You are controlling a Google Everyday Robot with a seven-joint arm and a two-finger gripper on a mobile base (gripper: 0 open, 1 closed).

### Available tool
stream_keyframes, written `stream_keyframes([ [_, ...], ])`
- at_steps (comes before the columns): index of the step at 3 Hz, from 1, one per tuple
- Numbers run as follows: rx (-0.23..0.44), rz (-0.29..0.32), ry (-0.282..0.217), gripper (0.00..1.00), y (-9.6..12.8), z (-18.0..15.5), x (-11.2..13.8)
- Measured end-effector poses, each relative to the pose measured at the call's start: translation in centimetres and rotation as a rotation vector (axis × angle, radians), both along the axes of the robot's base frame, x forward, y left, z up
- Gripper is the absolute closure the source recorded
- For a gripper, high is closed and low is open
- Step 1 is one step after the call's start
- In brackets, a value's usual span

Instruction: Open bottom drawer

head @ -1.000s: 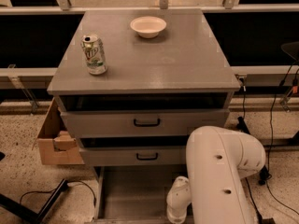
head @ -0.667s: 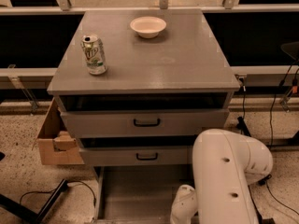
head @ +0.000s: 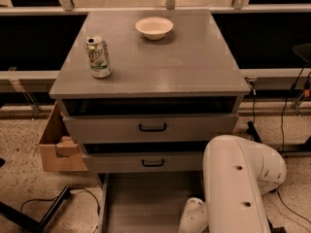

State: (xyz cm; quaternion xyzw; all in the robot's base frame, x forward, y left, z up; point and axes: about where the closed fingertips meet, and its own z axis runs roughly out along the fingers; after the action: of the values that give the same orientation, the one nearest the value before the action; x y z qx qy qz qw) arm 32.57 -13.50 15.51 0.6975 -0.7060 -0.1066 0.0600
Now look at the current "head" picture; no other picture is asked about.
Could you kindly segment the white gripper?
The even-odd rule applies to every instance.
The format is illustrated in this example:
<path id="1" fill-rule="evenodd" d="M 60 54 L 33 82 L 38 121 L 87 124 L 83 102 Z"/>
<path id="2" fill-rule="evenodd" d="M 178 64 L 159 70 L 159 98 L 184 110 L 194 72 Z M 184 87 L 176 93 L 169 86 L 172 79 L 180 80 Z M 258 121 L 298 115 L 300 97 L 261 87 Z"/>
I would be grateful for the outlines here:
<path id="1" fill-rule="evenodd" d="M 199 198 L 189 198 L 180 219 L 179 233 L 202 233 L 207 226 L 206 204 Z"/>

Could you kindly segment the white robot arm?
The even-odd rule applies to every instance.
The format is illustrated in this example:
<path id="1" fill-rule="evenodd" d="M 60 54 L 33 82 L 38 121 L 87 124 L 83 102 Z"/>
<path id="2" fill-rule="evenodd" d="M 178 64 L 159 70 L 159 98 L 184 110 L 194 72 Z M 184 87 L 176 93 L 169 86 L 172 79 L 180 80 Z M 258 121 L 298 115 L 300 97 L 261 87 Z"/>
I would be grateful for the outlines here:
<path id="1" fill-rule="evenodd" d="M 281 154 L 232 135 L 212 139 L 203 153 L 204 198 L 190 198 L 179 233 L 271 233 L 261 196 L 287 176 Z"/>

